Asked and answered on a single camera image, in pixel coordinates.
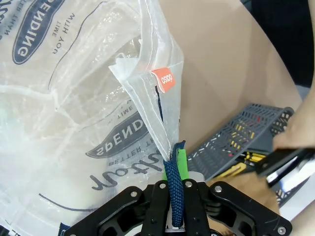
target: blue rope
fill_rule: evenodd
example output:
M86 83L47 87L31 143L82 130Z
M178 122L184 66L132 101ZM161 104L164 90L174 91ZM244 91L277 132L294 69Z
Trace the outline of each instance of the blue rope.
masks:
M185 141L176 143L173 148L170 161L164 161L165 173L168 182L168 188L172 207L172 225L181 227L184 217L184 188L181 176L177 167L177 154L179 149L183 149Z

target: perforated basket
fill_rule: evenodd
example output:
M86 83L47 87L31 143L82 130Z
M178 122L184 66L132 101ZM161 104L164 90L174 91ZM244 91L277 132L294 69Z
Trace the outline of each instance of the perforated basket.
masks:
M283 132L293 113L291 108L249 104L187 156L189 171L212 179L231 166L264 132L269 132L270 139Z

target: plastic bag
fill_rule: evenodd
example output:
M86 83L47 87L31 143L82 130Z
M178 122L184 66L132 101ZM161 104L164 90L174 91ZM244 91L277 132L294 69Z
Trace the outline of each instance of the plastic bag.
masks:
M157 0L5 0L0 22L0 222L61 235L162 171L183 55ZM176 80L166 93L161 67Z

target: orange tag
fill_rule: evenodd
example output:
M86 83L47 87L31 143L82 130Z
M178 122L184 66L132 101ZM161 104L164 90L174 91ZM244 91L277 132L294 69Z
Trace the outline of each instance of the orange tag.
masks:
M165 93L175 85L175 78L172 72L167 68L161 68L151 71L157 77L159 89Z

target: black device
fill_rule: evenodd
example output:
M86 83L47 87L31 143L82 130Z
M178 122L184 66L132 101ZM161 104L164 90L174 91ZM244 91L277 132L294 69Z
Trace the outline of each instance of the black device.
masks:
M149 184L142 191L126 188L81 220L64 236L124 236L143 224L140 236L222 236L209 227L207 215L226 225L237 236L288 236L292 225L226 182L208 187L194 179L184 186L184 226L167 227L170 210L168 182Z

